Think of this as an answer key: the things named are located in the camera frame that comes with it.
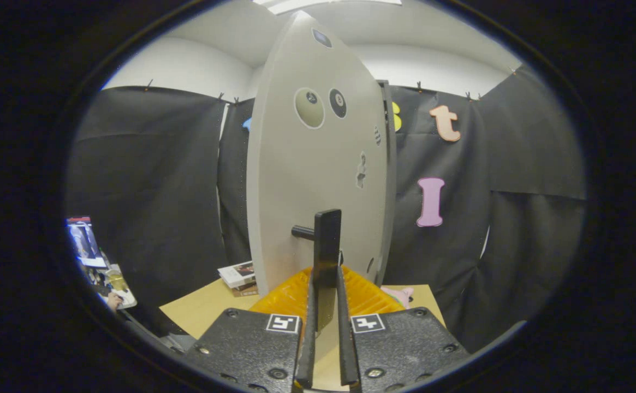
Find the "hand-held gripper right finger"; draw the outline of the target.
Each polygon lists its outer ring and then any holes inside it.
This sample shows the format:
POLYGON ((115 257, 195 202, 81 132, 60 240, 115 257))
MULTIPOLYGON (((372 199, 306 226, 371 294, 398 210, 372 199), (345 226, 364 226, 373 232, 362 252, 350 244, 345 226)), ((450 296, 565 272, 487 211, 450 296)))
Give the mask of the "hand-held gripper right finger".
POLYGON ((405 392, 442 378, 470 356, 428 308, 355 313, 352 306, 396 301, 343 266, 337 304, 340 376, 351 392, 405 392))

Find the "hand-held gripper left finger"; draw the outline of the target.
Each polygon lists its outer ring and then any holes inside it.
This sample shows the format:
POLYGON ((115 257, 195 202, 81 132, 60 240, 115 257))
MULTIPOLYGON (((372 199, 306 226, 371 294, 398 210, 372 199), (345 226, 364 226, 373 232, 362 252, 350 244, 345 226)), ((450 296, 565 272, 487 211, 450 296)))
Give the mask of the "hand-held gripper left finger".
POLYGON ((185 362, 240 392, 301 392, 313 379, 316 295, 310 268, 248 310, 228 307, 186 351, 185 362))

